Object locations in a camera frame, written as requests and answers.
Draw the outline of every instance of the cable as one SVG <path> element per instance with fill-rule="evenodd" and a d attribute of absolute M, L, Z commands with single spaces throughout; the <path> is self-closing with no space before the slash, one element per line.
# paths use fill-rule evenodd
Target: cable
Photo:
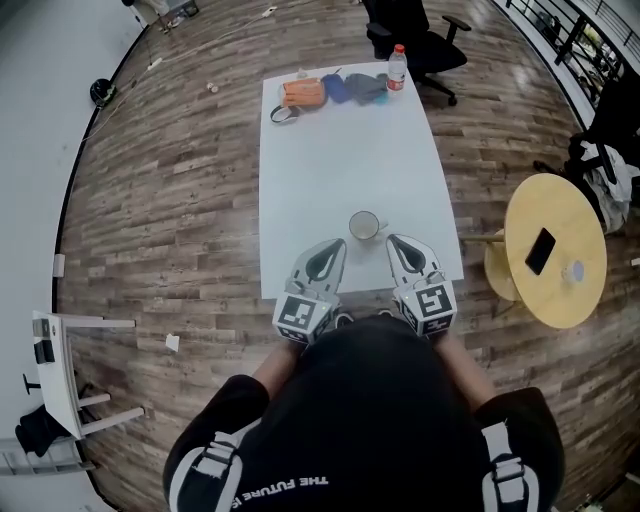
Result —
<path fill-rule="evenodd" d="M 204 44 L 201 44 L 200 46 L 196 46 L 195 48 L 192 48 L 191 50 L 188 50 L 186 52 L 184 52 L 181 55 L 178 55 L 176 57 L 171 57 L 170 59 L 163 59 L 163 63 L 164 64 L 169 64 L 171 62 L 177 62 L 185 57 L 188 57 L 189 55 L 191 55 L 192 53 L 196 53 L 204 48 L 207 48 L 208 46 L 212 45 L 213 43 L 217 43 L 218 41 L 220 41 L 220 39 L 230 36 L 231 34 L 235 34 L 236 32 L 239 32 L 240 30 L 244 30 L 245 28 L 247 28 L 249 25 L 251 25 L 252 23 L 255 23 L 258 20 L 261 20 L 262 18 L 264 18 L 264 16 L 262 16 L 262 14 L 260 16 L 258 16 L 257 18 L 253 18 L 251 21 L 245 23 L 244 25 L 242 25 L 241 27 L 238 27 L 236 29 L 230 30 L 229 32 L 226 32 L 225 34 L 222 34 L 219 37 L 216 37 L 215 39 L 212 39 L 211 41 L 207 41 Z"/>
<path fill-rule="evenodd" d="M 307 5 L 310 4 L 312 2 L 315 2 L 316 0 L 307 0 L 306 2 L 299 2 L 299 3 L 295 3 L 295 2 L 291 2 L 289 4 L 285 4 L 281 7 L 279 7 L 280 9 L 290 9 L 293 7 L 301 7 L 303 5 Z M 140 22 L 140 18 L 138 18 L 138 16 L 135 14 L 135 12 L 132 10 L 132 13 L 134 15 L 134 17 L 136 18 L 136 20 L 138 20 L 138 23 L 140 23 L 140 26 L 142 27 L 142 23 Z M 181 59 L 184 59 L 185 57 L 188 57 L 189 55 L 192 55 L 193 53 L 198 52 L 199 50 L 202 50 L 204 48 L 207 48 L 209 46 L 211 46 L 214 43 L 217 43 L 218 41 L 220 41 L 221 39 L 230 36 L 231 34 L 235 34 L 236 32 L 239 32 L 241 30 L 244 30 L 245 28 L 247 28 L 249 25 L 251 25 L 252 23 L 255 23 L 256 21 L 259 21 L 263 18 L 267 18 L 271 13 L 267 14 L 266 16 L 264 14 L 260 14 L 259 16 L 256 16 L 255 18 L 251 19 L 250 21 L 248 21 L 247 23 L 245 23 L 244 25 L 235 28 L 233 30 L 230 30 L 229 32 L 225 32 L 224 34 L 222 34 L 221 36 L 216 37 L 215 39 L 212 39 L 211 41 L 208 41 L 204 44 L 201 44 L 200 46 L 196 46 L 195 48 L 192 48 L 191 50 L 188 50 L 186 52 L 184 52 L 181 55 L 177 55 L 176 57 L 171 57 L 170 59 L 162 59 L 160 58 L 159 60 L 163 63 L 163 64 L 169 64 L 171 62 L 177 62 Z M 100 130 L 102 130 L 102 128 L 105 127 L 105 125 L 109 122 L 109 120 L 114 116 L 114 114 L 118 111 L 118 109 L 120 108 L 120 106 L 126 101 L 126 99 L 129 97 L 129 95 L 131 94 L 131 92 L 133 91 L 133 89 L 135 89 L 138 84 L 141 82 L 142 78 L 147 74 L 148 71 L 150 71 L 151 66 L 153 65 L 152 62 L 152 58 L 151 58 L 151 49 L 149 48 L 149 42 L 146 40 L 145 38 L 145 42 L 147 43 L 147 50 L 149 52 L 149 67 L 147 69 L 144 70 L 144 72 L 142 73 L 142 75 L 140 75 L 140 78 L 138 78 L 138 80 L 135 80 L 135 77 L 131 80 L 131 82 L 129 82 L 130 84 L 132 84 L 131 89 L 129 89 L 129 92 L 127 92 L 127 94 L 125 94 L 125 96 L 120 100 L 120 102 L 116 105 L 116 108 L 113 109 L 113 112 L 111 112 L 111 114 L 109 114 L 109 117 L 107 117 L 107 119 L 105 119 L 104 123 L 102 123 L 93 133 L 91 133 L 90 135 L 87 135 L 84 139 L 82 139 L 80 141 L 80 143 L 83 143 L 87 140 L 89 140 L 90 138 L 92 138 L 94 135 L 96 135 Z"/>
<path fill-rule="evenodd" d="M 129 91 L 124 95 L 124 97 L 120 100 L 120 102 L 116 105 L 116 108 L 113 109 L 113 112 L 111 112 L 111 114 L 109 114 L 109 117 L 107 117 L 107 119 L 105 119 L 104 123 L 102 123 L 100 126 L 98 126 L 98 128 L 96 128 L 96 130 L 91 133 L 90 135 L 87 135 L 84 139 L 82 139 L 80 141 L 80 143 L 82 144 L 84 141 L 89 140 L 91 137 L 93 137 L 95 134 L 97 134 L 100 130 L 102 130 L 104 128 L 104 126 L 109 122 L 109 119 L 111 119 L 113 117 L 113 115 L 118 111 L 118 109 L 120 108 L 120 105 L 122 105 L 125 100 L 129 97 L 129 95 L 131 94 L 131 92 L 138 86 L 138 84 L 140 83 L 140 80 L 142 80 L 142 77 L 144 75 L 147 74 L 147 71 L 149 71 L 149 68 L 144 70 L 144 73 L 142 73 L 140 75 L 140 78 L 138 78 L 138 80 L 136 81 L 135 77 L 131 80 L 131 82 L 129 82 L 131 85 L 131 89 L 129 89 Z"/>
<path fill-rule="evenodd" d="M 136 14 L 136 12 L 133 10 L 132 7 L 129 7 L 129 10 L 131 11 L 131 14 L 133 14 L 133 17 L 136 19 L 136 21 L 138 22 L 138 25 L 140 25 L 140 28 L 142 30 L 144 30 L 144 25 L 142 24 L 142 22 L 140 21 L 140 18 L 138 17 L 138 15 Z M 144 42 L 147 46 L 147 53 L 149 54 L 149 66 L 151 66 L 151 64 L 153 63 L 153 59 L 151 58 L 151 47 L 149 46 L 149 41 L 146 37 L 144 37 Z"/>

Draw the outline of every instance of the buckle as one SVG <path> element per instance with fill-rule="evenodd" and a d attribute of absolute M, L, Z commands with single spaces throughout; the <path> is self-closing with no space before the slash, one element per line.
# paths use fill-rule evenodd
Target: buckle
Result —
<path fill-rule="evenodd" d="M 524 477 L 524 466 L 520 457 L 494 463 L 493 481 L 496 484 Z"/>
<path fill-rule="evenodd" d="M 236 448 L 234 446 L 226 446 L 220 443 L 211 443 L 202 454 L 207 459 L 221 462 L 222 464 L 229 464 L 235 454 Z"/>

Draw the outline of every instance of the orange pouch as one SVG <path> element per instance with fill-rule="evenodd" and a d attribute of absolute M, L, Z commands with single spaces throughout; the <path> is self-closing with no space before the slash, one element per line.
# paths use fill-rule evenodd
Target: orange pouch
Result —
<path fill-rule="evenodd" d="M 325 100 L 324 84 L 319 78 L 305 78 L 282 84 L 283 107 L 322 105 Z"/>

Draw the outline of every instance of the small cup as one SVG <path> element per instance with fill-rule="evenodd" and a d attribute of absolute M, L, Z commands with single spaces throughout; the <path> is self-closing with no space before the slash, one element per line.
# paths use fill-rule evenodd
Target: small cup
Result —
<path fill-rule="evenodd" d="M 584 265 L 575 260 L 562 269 L 562 278 L 568 284 L 581 283 L 584 280 Z"/>
<path fill-rule="evenodd" d="M 370 240 L 388 225 L 387 221 L 381 221 L 373 213 L 362 210 L 351 217 L 349 231 L 358 240 Z"/>

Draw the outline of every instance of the smartphone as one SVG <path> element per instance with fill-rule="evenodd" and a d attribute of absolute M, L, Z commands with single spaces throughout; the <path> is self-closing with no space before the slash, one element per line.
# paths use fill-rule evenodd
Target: smartphone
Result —
<path fill-rule="evenodd" d="M 556 239 L 545 228 L 542 228 L 529 256 L 525 260 L 525 263 L 535 275 L 539 276 L 544 269 L 554 245 L 556 245 Z"/>

